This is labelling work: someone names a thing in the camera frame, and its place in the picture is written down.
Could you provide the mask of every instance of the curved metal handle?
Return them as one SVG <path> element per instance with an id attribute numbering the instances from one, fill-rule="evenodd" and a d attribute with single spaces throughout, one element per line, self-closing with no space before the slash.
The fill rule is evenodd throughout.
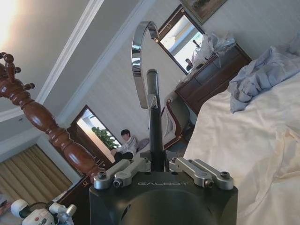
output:
<path id="1" fill-rule="evenodd" d="M 149 30 L 151 39 L 158 38 L 158 30 L 155 23 L 152 21 L 143 21 L 137 26 L 135 30 L 135 36 L 132 41 L 131 49 L 131 66 L 133 78 L 135 81 L 137 95 L 140 100 L 140 105 L 143 109 L 149 109 L 150 107 L 147 99 L 145 82 L 142 72 L 142 43 L 147 30 Z"/>

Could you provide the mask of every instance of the dark hair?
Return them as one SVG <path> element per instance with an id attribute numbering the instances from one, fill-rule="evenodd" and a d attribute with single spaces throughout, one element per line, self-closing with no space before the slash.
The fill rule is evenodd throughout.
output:
<path id="1" fill-rule="evenodd" d="M 121 131 L 121 136 L 123 136 L 123 135 L 129 135 L 129 136 L 130 136 L 130 131 L 127 130 L 127 129 L 122 130 L 122 131 Z"/>

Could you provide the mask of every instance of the wooden bedpost finial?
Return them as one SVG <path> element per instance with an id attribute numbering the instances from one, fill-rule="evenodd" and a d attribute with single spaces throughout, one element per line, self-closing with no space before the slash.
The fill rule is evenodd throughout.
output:
<path id="1" fill-rule="evenodd" d="M 14 57 L 11 54 L 5 54 L 3 56 L 5 61 L 5 69 L 8 74 L 9 81 L 11 83 L 15 82 L 15 65 L 14 65 Z"/>
<path id="2" fill-rule="evenodd" d="M 35 88 L 34 83 L 28 83 L 28 84 L 24 85 L 25 90 L 30 90 L 30 89 L 34 89 L 34 88 Z"/>
<path id="3" fill-rule="evenodd" d="M 43 105 L 31 99 L 27 90 L 35 87 L 33 83 L 23 85 L 20 80 L 15 79 L 15 73 L 20 73 L 21 69 L 15 67 L 14 57 L 1 52 L 0 59 L 2 58 L 6 63 L 5 66 L 0 63 L 0 97 L 8 98 L 14 105 L 20 106 L 32 125 L 49 135 L 50 142 L 60 147 L 68 162 L 87 174 L 93 183 L 99 168 L 92 155 L 82 145 L 75 143 L 65 129 L 57 125 L 55 118 Z"/>

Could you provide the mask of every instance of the mirror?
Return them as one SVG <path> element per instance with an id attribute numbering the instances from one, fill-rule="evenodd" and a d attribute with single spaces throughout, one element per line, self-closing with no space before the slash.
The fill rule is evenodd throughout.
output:
<path id="1" fill-rule="evenodd" d="M 159 29 L 159 44 L 187 74 L 193 67 L 192 57 L 201 48 L 203 31 L 194 24 L 180 5 Z"/>

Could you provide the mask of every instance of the curtain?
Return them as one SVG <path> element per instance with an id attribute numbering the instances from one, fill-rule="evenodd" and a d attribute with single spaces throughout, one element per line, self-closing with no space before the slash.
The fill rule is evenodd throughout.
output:
<path id="1" fill-rule="evenodd" d="M 0 163 L 0 192 L 29 205 L 49 202 L 71 186 L 59 168 L 34 145 Z"/>

